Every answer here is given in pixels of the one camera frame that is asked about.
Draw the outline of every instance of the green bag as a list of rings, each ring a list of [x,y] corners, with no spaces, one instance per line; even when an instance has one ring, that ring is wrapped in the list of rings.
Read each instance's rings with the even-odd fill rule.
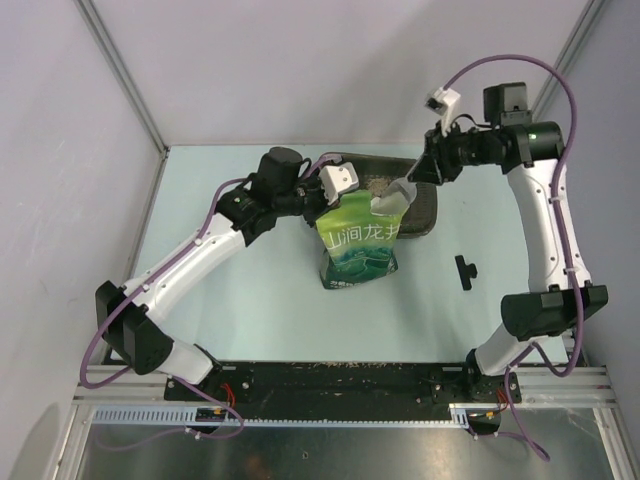
[[[393,244],[409,208],[406,202],[402,205],[393,214],[372,213],[371,192],[358,190],[343,195],[339,208],[318,219],[316,227],[327,249],[320,267],[324,288],[359,285],[398,269]]]

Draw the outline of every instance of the wall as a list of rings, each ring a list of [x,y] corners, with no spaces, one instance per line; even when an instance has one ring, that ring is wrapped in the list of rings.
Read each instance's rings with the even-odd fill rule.
[[[0,45],[0,478],[34,480],[159,154],[72,1],[4,2]]]
[[[168,144],[334,145],[421,142],[430,90],[495,53],[554,63],[587,0],[95,3]],[[456,89],[481,116],[485,86],[545,78],[509,62]]]
[[[587,353],[593,364],[609,367],[636,451],[640,451],[639,23],[640,2],[611,2],[569,74],[579,113],[567,180],[587,267],[596,283],[609,287],[609,305],[587,322]],[[568,126],[562,95],[546,116]]]

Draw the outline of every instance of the gray wall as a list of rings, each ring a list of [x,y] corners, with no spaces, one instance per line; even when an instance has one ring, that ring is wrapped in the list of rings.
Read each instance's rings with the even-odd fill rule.
[[[71,0],[3,2],[0,105],[0,478],[37,480],[159,155]]]
[[[610,304],[587,322],[586,349],[609,372],[640,451],[640,2],[611,2],[569,74],[578,131],[568,170],[580,249]],[[546,115],[568,124],[557,95]]]

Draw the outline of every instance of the light blue tabletop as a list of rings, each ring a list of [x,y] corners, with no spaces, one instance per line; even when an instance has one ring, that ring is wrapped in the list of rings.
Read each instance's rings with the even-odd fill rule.
[[[292,148],[315,161],[327,151],[417,158],[421,146]],[[268,149],[173,147],[136,273],[198,228],[218,185],[255,171]],[[469,167],[438,188],[434,230],[399,240],[395,251],[399,270],[391,276],[327,291],[317,234],[300,218],[280,219],[193,288],[162,328],[225,360],[459,362],[500,324],[502,297],[527,291],[520,215],[497,167]],[[469,292],[460,284],[458,254],[478,267]],[[552,361],[567,360],[561,339],[545,349]]]

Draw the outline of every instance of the black tray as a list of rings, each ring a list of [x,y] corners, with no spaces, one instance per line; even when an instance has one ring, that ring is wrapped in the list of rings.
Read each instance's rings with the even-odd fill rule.
[[[404,177],[415,163],[413,158],[379,157],[340,153],[345,162],[351,162],[358,173],[360,188],[379,196],[396,178]],[[429,233],[436,224],[438,196],[436,186],[417,183],[418,196],[402,217],[398,238],[415,238]]]

